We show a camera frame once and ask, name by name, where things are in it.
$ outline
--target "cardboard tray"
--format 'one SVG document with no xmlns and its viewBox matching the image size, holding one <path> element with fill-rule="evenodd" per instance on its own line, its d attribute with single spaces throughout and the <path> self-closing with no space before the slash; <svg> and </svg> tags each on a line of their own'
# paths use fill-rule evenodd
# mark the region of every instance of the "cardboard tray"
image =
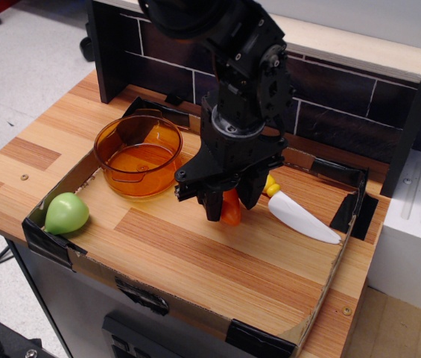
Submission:
<svg viewBox="0 0 421 358">
<path fill-rule="evenodd" d="M 197 118 L 140 98 L 125 116 L 140 107 L 158 108 L 189 128 L 183 161 L 195 154 Z M 295 357 L 349 235 L 364 238 L 377 203 L 365 194 L 365 171 L 290 148 L 284 155 L 287 165 L 272 171 L 282 191 L 334 228 L 341 244 L 286 227 L 264 196 L 252 210 L 243 209 L 238 227 L 208 222 L 197 200 L 179 203 L 173 188 L 149 199 L 121 197 L 89 152 L 24 220 L 29 248 L 255 357 Z M 54 236 L 42 227 L 49 203 L 62 192 L 76 192 L 90 219 L 74 233 Z"/>
</svg>

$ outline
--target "wood grain surface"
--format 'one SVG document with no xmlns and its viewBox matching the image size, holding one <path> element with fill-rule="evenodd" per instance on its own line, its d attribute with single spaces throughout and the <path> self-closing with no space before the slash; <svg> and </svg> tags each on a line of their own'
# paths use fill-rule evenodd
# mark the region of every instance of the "wood grain surface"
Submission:
<svg viewBox="0 0 421 358">
<path fill-rule="evenodd" d="M 0 234 L 26 245 L 23 219 L 137 95 L 160 103 L 164 99 L 129 86 L 103 104 L 92 72 L 0 150 Z M 183 106 L 198 114 L 198 107 Z M 184 133 L 184 143 L 183 157 L 190 158 L 198 138 Z M 346 188 L 295 169 L 274 174 L 284 192 L 327 224 L 347 194 Z M 344 309 L 354 312 L 358 304 L 389 203 L 378 188 L 380 183 L 370 181 L 368 191 L 379 205 L 367 238 L 348 240 L 321 311 L 303 337 L 301 357 L 339 357 L 343 351 L 352 323 Z M 341 249 L 278 222 L 263 196 L 253 210 L 244 210 L 241 225 L 234 228 L 208 222 L 196 200 L 179 203 L 172 189 L 148 200 L 123 198 L 106 185 L 101 172 L 79 195 L 90 207 L 91 220 L 69 238 L 90 259 L 277 336 L 291 336 L 292 329 L 307 323 Z"/>
</svg>

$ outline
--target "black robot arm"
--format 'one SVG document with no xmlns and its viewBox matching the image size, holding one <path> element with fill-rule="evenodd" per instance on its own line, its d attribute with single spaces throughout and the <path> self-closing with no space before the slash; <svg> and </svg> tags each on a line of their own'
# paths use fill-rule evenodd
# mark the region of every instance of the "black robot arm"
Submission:
<svg viewBox="0 0 421 358">
<path fill-rule="evenodd" d="M 271 169 L 281 166 L 282 114 L 291 105 L 284 33 L 252 0 L 139 0 L 165 35 L 199 42 L 214 56 L 218 91 L 202 100 L 201 147 L 175 173 L 180 201 L 197 197 L 207 219 L 218 221 L 223 192 L 236 188 L 255 206 Z M 265 136 L 267 123 L 279 136 Z"/>
</svg>

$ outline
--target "wooden countertop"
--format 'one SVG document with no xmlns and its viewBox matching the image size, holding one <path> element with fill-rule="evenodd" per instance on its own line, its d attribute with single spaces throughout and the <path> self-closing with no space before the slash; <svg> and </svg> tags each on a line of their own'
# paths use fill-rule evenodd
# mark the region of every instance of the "wooden countertop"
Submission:
<svg viewBox="0 0 421 358">
<path fill-rule="evenodd" d="M 129 86 L 109 104 L 100 101 L 95 72 L 82 80 L 53 107 L 0 150 L 0 234 L 26 245 L 22 221 L 50 190 L 92 148 L 107 123 L 122 116 L 136 96 L 163 103 L 164 96 Z M 186 111 L 198 108 L 184 104 Z M 370 180 L 367 191 L 379 205 L 365 241 L 350 238 L 341 265 L 300 357 L 339 357 L 364 288 L 389 199 L 379 195 L 380 183 Z M 105 255 L 85 247 L 97 260 Z M 127 274 L 126 264 L 105 262 Z"/>
</svg>

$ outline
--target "black tape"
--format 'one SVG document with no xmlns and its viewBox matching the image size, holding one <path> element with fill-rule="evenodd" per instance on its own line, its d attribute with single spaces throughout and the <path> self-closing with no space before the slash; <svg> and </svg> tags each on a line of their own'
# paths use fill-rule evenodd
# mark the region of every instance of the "black tape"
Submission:
<svg viewBox="0 0 421 358">
<path fill-rule="evenodd" d="M 172 104 L 174 106 L 178 106 L 180 104 L 182 104 L 183 99 L 181 99 L 181 97 L 179 97 L 178 95 L 174 95 L 172 93 L 169 93 L 167 95 L 167 97 L 165 97 L 165 102 Z"/>
<path fill-rule="evenodd" d="M 336 212 L 335 217 L 332 219 L 331 228 L 338 230 L 342 233 L 347 233 L 349 231 L 349 223 L 352 220 L 354 215 L 354 209 L 358 202 L 358 193 L 348 194 L 341 205 L 339 206 L 338 211 Z"/>
<path fill-rule="evenodd" d="M 68 256 L 68 248 L 86 255 L 87 251 L 71 243 L 61 236 L 52 235 L 41 230 L 30 218 L 26 218 L 22 223 L 25 238 L 31 251 L 54 261 L 70 270 L 72 263 Z"/>
<path fill-rule="evenodd" d="M 125 283 L 117 277 L 115 278 L 115 283 L 118 289 L 135 303 L 151 309 L 154 313 L 160 315 L 168 314 L 168 304 L 162 297 L 145 291 L 144 289 L 140 289 L 139 287 L 132 286 L 129 283 Z"/>
<path fill-rule="evenodd" d="M 352 228 L 351 236 L 360 240 L 364 240 L 366 238 L 367 230 L 373 220 L 374 212 L 376 211 L 378 203 L 378 199 L 373 198 L 368 194 L 364 196 L 358 218 Z"/>
<path fill-rule="evenodd" d="M 233 319 L 227 332 L 226 343 L 257 358 L 289 358 L 296 345 L 258 328 Z"/>
<path fill-rule="evenodd" d="M 315 158 L 311 165 L 310 172 L 344 183 L 349 186 L 359 187 L 364 179 L 364 170 L 350 168 L 328 160 Z"/>
<path fill-rule="evenodd" d="M 166 106 L 162 106 L 161 104 L 148 101 L 145 99 L 142 99 L 140 97 L 137 97 L 133 103 L 128 107 L 128 109 L 124 112 L 123 117 L 130 116 L 137 110 L 141 108 L 146 108 L 150 110 L 160 110 L 162 113 L 162 116 L 165 119 L 168 119 L 175 125 L 178 125 L 180 127 L 189 128 L 190 127 L 190 118 L 189 114 L 182 112 L 180 110 L 174 110 L 172 108 L 168 108 Z"/>
</svg>

